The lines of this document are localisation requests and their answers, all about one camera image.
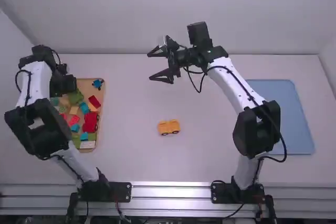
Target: white wall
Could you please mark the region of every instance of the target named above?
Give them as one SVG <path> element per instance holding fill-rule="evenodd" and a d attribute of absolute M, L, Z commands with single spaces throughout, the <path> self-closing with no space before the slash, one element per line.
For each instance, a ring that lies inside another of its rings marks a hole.
<path fill-rule="evenodd" d="M 30 41 L 0 10 L 0 92 L 13 94 L 13 99 L 8 99 L 10 95 L 0 95 L 1 114 L 8 109 L 13 109 L 17 102 L 18 91 L 15 87 L 14 76 L 18 71 L 19 58 L 30 55 L 32 46 Z"/>
<path fill-rule="evenodd" d="M 336 36 L 322 48 L 319 58 L 336 97 Z"/>
<path fill-rule="evenodd" d="M 31 54 L 33 45 L 0 9 L 0 178 L 6 177 L 12 169 L 12 163 L 20 162 L 20 157 L 28 156 L 20 142 L 5 123 L 6 111 L 15 108 L 19 92 L 15 87 L 14 77 L 18 71 L 19 58 Z"/>
<path fill-rule="evenodd" d="M 205 20 L 236 54 L 317 54 L 336 30 L 335 0 L 3 0 L 34 43 L 63 53 L 147 53 L 159 35 L 188 45 Z"/>

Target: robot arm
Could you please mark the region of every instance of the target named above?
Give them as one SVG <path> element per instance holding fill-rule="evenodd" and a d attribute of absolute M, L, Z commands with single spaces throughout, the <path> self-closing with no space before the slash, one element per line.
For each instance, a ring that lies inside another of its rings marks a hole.
<path fill-rule="evenodd" d="M 49 97 L 76 91 L 76 78 L 67 74 L 66 64 L 55 63 L 50 48 L 40 45 L 32 51 L 20 59 L 16 84 L 22 72 L 23 87 L 16 108 L 5 113 L 5 121 L 30 155 L 51 159 L 76 181 L 78 193 L 71 195 L 67 214 L 71 222 L 79 198 L 109 201 L 114 195 L 104 174 L 75 148 L 70 127 L 49 101 Z"/>
<path fill-rule="evenodd" d="M 259 197 L 266 202 L 270 218 L 275 219 L 272 197 L 265 196 L 263 186 L 257 181 L 265 158 L 282 163 L 287 157 L 279 131 L 279 104 L 276 101 L 267 102 L 248 85 L 233 66 L 228 53 L 221 46 L 213 46 L 205 22 L 189 25 L 188 33 L 192 48 L 181 46 L 169 36 L 164 36 L 162 44 L 148 53 L 148 57 L 167 58 L 169 66 L 149 79 L 173 84 L 174 76 L 181 77 L 180 68 L 184 68 L 192 81 L 190 73 L 193 72 L 188 68 L 194 65 L 202 69 L 203 78 L 208 75 L 222 89 L 238 114 L 233 140 L 241 155 L 231 183 L 216 184 L 218 180 L 212 183 L 212 202 L 260 204 Z M 281 161 L 267 155 L 279 139 L 285 151 Z"/>

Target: teal toy block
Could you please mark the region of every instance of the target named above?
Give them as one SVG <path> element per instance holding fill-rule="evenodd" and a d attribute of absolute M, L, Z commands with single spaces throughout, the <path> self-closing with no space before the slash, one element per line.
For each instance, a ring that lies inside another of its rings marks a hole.
<path fill-rule="evenodd" d="M 79 131 L 79 128 L 80 128 L 79 124 L 76 123 L 73 126 L 71 126 L 71 131 L 77 133 Z"/>
<path fill-rule="evenodd" d="M 50 103 L 54 107 L 58 106 L 59 105 L 59 99 L 58 99 L 58 97 L 52 97 L 52 98 L 50 98 Z"/>
<path fill-rule="evenodd" d="M 79 105 L 79 107 L 82 110 L 82 112 L 83 112 L 84 115 L 90 112 L 89 106 L 86 104 L 86 102 L 82 102 Z"/>
<path fill-rule="evenodd" d="M 89 141 L 89 134 L 87 132 L 83 132 L 80 136 L 81 141 Z"/>

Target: toy car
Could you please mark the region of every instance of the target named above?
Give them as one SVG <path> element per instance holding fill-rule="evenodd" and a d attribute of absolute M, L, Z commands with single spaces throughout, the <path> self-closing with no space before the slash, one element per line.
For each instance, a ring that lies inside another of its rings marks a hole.
<path fill-rule="evenodd" d="M 176 119 L 170 121 L 161 121 L 157 126 L 159 133 L 163 136 L 166 136 L 170 133 L 177 134 L 181 130 L 180 123 Z"/>
<path fill-rule="evenodd" d="M 82 126 L 83 132 L 94 133 L 98 129 L 97 121 L 99 114 L 97 112 L 89 112 L 84 115 L 85 123 Z"/>
<path fill-rule="evenodd" d="M 98 90 L 101 90 L 101 86 L 104 83 L 104 80 L 94 80 L 92 83 L 92 86 L 94 86 L 95 88 L 97 88 Z"/>

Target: yellow toy block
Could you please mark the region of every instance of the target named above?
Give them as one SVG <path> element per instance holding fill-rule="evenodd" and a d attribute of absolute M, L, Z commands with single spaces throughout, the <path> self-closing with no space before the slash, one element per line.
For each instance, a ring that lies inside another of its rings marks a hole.
<path fill-rule="evenodd" d="M 93 106 L 91 102 L 88 103 L 88 107 L 89 107 L 90 111 L 92 111 L 92 112 L 96 112 L 97 111 L 96 107 Z"/>
<path fill-rule="evenodd" d="M 78 111 L 79 107 L 78 106 L 72 106 L 71 109 L 70 109 L 70 112 L 69 114 L 71 115 L 76 115 L 77 114 L 77 111 Z"/>

